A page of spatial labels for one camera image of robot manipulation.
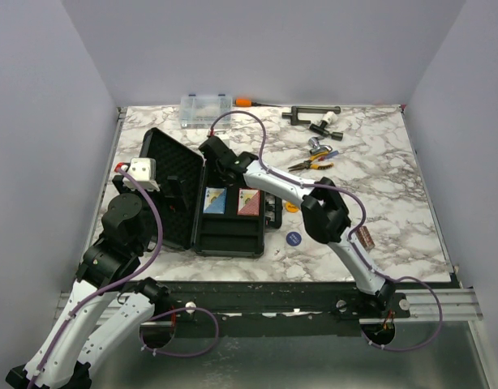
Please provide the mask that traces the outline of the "blue playing card deck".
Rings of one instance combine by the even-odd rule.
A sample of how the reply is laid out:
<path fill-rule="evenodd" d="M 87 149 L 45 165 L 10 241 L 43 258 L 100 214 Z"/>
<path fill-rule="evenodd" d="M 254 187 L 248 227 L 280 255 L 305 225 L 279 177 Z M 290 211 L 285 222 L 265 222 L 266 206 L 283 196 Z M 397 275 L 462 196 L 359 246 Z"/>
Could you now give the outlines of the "blue playing card deck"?
<path fill-rule="evenodd" d="M 204 193 L 204 214 L 223 215 L 225 213 L 227 189 L 206 187 Z"/>

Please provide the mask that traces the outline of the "black foam-lined poker case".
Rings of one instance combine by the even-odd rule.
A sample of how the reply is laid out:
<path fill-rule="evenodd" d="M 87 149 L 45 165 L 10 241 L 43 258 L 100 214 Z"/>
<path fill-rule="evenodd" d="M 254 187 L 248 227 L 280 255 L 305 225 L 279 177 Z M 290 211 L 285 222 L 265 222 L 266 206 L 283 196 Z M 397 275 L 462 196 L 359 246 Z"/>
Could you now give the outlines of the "black foam-lined poker case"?
<path fill-rule="evenodd" d="M 179 141 L 157 128 L 148 130 L 140 156 L 155 163 L 158 190 L 150 197 L 159 211 L 163 224 L 163 244 L 177 250 L 194 250 L 203 256 L 258 258 L 264 253 L 264 234 L 278 229 L 282 223 L 281 199 L 260 190 L 260 214 L 239 216 L 238 191 L 244 186 L 218 186 L 208 182 L 206 161 L 200 150 L 193 152 Z M 174 212 L 167 202 L 170 186 L 167 177 L 196 180 L 195 210 Z M 227 189 L 225 213 L 204 214 L 206 187 Z"/>

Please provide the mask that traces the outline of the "orange black poker chip stack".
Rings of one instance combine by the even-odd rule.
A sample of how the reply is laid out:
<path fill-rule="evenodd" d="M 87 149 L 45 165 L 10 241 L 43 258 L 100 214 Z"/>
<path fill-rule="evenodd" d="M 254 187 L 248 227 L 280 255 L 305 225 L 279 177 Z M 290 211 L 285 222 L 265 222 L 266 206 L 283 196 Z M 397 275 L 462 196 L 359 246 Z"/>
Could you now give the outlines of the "orange black poker chip stack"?
<path fill-rule="evenodd" d="M 370 252 L 375 248 L 376 245 L 366 225 L 359 227 L 356 235 L 360 244 L 363 246 L 366 252 Z"/>

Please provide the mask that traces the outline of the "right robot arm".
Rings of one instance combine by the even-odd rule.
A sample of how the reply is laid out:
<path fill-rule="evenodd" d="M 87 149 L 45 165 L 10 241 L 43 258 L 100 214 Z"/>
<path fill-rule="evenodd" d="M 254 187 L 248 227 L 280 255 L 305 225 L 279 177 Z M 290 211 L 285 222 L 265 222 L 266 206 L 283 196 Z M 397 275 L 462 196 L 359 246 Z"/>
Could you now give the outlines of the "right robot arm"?
<path fill-rule="evenodd" d="M 243 152 L 236 155 L 220 138 L 209 137 L 200 153 L 226 184 L 240 183 L 262 190 L 298 207 L 307 234 L 328 245 L 348 269 L 363 295 L 364 311 L 379 318 L 392 308 L 395 293 L 350 228 L 349 209 L 341 190 L 326 177 L 315 182 L 266 165 L 261 158 Z"/>

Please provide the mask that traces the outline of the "orange big blind button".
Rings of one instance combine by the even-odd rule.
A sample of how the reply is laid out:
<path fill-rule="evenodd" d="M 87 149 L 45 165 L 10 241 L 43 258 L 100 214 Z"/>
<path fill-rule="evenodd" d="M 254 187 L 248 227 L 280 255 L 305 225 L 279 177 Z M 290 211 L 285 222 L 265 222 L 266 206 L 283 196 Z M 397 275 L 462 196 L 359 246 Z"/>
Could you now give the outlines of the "orange big blind button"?
<path fill-rule="evenodd" d="M 291 202 L 285 202 L 284 208 L 290 213 L 296 213 L 299 211 L 299 208 Z"/>

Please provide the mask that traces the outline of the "red playing card deck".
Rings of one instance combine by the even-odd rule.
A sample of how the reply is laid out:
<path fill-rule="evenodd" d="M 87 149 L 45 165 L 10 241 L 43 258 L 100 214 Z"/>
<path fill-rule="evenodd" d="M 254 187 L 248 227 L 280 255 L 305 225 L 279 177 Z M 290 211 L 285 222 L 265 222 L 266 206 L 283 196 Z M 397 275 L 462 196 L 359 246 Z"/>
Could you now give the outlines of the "red playing card deck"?
<path fill-rule="evenodd" d="M 238 191 L 239 216 L 258 216 L 260 214 L 260 191 L 254 189 L 240 189 Z"/>

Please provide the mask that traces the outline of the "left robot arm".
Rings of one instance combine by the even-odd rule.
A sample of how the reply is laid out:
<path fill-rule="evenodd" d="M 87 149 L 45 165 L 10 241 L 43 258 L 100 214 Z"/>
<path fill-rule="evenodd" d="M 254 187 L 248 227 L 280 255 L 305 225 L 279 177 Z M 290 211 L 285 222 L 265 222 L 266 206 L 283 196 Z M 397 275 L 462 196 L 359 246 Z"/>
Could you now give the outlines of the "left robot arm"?
<path fill-rule="evenodd" d="M 179 176 L 159 182 L 153 159 L 135 158 L 115 170 L 118 194 L 101 218 L 101 234 L 85 251 L 67 303 L 43 345 L 7 374 L 13 388 L 89 388 L 105 359 L 144 320 L 162 319 L 174 307 L 169 290 L 147 277 L 122 308 L 97 323 L 125 285 L 148 269 L 141 257 L 150 254 L 148 263 L 153 263 L 163 246 L 189 246 L 195 221 Z"/>

